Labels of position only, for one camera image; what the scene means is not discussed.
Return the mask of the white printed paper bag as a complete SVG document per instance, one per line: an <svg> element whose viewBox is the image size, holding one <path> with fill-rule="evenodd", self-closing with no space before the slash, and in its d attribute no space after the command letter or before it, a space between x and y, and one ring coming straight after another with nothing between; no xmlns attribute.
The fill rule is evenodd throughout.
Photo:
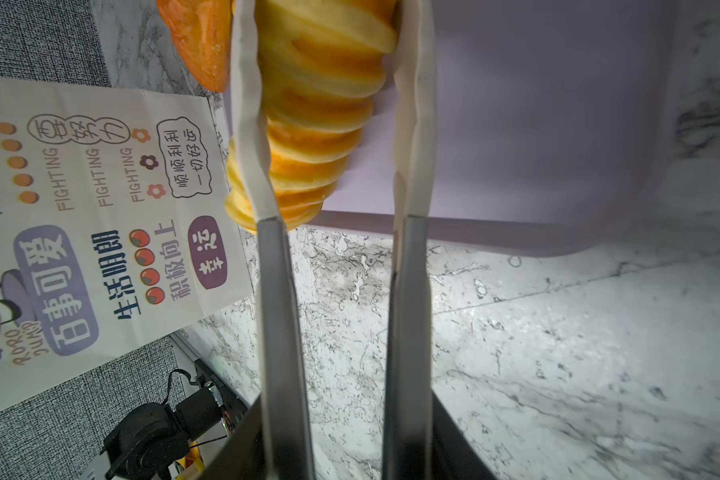
<svg viewBox="0 0 720 480"><path fill-rule="evenodd" d="M0 411L248 297L202 97L0 78Z"/></svg>

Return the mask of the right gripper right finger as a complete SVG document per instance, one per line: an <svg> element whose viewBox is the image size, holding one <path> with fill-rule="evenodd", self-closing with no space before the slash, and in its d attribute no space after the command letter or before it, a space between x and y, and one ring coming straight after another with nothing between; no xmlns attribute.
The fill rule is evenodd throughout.
<svg viewBox="0 0 720 480"><path fill-rule="evenodd" d="M399 41L392 63L398 98L382 476L428 479L433 407L426 256L437 162L437 68L431 2L401 2Z"/></svg>

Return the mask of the ridged yellow spiral bread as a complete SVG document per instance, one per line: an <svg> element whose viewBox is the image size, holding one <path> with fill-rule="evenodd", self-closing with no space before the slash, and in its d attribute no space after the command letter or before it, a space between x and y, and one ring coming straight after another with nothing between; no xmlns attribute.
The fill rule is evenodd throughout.
<svg viewBox="0 0 720 480"><path fill-rule="evenodd" d="M340 184L384 60L398 43L395 1L234 1L232 77L225 93L230 126L225 200L230 218L255 232L255 196L244 185L244 153L267 163L287 229L312 221Z"/></svg>

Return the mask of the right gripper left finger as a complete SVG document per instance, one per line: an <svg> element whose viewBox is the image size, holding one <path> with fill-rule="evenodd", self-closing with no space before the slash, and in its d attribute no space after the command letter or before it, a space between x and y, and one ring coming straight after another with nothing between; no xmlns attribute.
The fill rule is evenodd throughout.
<svg viewBox="0 0 720 480"><path fill-rule="evenodd" d="M256 4L235 4L231 34L231 126L239 178L257 233L256 291L263 439L270 479L315 476L301 332L286 224L269 171L270 147L262 111Z"/></svg>

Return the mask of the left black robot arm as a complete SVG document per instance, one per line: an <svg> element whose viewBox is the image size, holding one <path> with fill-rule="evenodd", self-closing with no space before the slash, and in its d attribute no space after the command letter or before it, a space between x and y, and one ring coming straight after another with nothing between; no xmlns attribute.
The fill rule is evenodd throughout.
<svg viewBox="0 0 720 480"><path fill-rule="evenodd" d="M171 467L221 422L223 409L210 379L183 369L170 374L183 375L198 390L174 406L165 397L128 413L103 440L88 479L170 479Z"/></svg>

